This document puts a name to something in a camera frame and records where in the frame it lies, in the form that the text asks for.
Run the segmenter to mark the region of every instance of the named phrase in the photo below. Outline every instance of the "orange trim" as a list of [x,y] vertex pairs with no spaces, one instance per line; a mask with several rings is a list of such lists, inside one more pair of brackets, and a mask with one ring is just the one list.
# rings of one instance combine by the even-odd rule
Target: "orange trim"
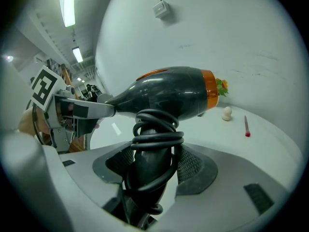
[[201,70],[207,92],[207,110],[215,107],[218,103],[218,87],[216,79],[211,71]]
[[159,72],[164,72],[164,71],[167,71],[167,70],[156,70],[156,71],[148,72],[148,73],[140,76],[138,79],[136,79],[136,81],[138,81],[138,80],[140,80],[140,79],[142,79],[144,77],[147,77],[149,75],[152,75],[152,74],[155,74],[155,73],[159,73]]

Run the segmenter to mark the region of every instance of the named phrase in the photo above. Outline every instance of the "electrical box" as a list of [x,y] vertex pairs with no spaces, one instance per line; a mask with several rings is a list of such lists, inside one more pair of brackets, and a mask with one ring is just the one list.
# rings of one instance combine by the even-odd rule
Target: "electrical box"
[[165,1],[160,1],[153,7],[154,15],[156,18],[163,18],[170,13],[169,4]]

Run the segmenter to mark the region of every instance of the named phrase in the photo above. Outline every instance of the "yellow flower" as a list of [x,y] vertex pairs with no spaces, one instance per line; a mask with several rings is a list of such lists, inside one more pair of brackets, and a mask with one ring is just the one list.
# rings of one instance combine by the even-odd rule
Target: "yellow flower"
[[226,80],[222,80],[222,88],[225,88],[225,89],[228,88],[228,83]]

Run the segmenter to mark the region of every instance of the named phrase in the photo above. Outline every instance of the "white table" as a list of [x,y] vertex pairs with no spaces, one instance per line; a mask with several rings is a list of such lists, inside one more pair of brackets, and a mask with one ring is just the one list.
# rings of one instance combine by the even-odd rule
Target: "white table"
[[[277,180],[288,191],[293,190],[303,164],[301,151],[293,140],[265,119],[232,106],[232,120],[221,119],[223,108],[215,107],[202,117],[180,121],[178,131],[184,141],[243,157]],[[251,137],[245,137],[244,116]],[[90,148],[95,149],[133,138],[135,120],[115,115],[106,118],[95,130]]]

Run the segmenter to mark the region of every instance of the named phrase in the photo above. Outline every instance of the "flower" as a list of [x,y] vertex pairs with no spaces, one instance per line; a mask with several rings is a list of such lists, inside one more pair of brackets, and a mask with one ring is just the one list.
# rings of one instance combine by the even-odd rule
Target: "flower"
[[228,83],[226,80],[222,80],[222,88],[225,88],[227,90],[228,88]]

